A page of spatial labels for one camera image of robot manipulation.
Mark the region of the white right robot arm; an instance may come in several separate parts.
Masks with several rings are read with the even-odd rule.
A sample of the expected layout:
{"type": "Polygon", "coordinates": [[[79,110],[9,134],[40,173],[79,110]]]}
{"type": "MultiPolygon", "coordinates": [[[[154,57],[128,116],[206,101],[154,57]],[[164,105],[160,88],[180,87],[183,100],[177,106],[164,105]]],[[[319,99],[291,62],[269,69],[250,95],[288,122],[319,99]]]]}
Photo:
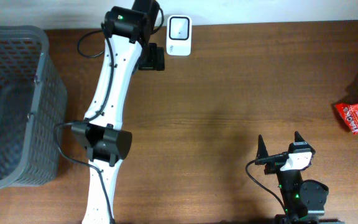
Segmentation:
{"type": "Polygon", "coordinates": [[[328,186],[316,180],[304,180],[301,172],[311,166],[316,151],[299,132],[281,154],[269,155],[263,137],[259,136],[254,164],[264,166],[264,174],[275,174],[282,195],[284,214],[276,215],[275,223],[318,223],[324,215],[328,186]]]}

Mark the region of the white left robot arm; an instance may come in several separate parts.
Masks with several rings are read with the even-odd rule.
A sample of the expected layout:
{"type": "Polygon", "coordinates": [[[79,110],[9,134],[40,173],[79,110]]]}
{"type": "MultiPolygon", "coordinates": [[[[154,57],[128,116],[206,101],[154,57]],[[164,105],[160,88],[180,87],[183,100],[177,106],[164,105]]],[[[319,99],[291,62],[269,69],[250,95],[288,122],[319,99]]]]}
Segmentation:
{"type": "Polygon", "coordinates": [[[83,223],[114,223],[113,201],[120,166],[132,144],[122,130],[123,109],[137,70],[163,71],[163,48],[150,42],[161,28],[163,10],[157,1],[136,0],[130,9],[114,6],[101,24],[104,57],[92,103],[82,121],[70,124],[85,148],[89,167],[88,201],[83,223]]]}

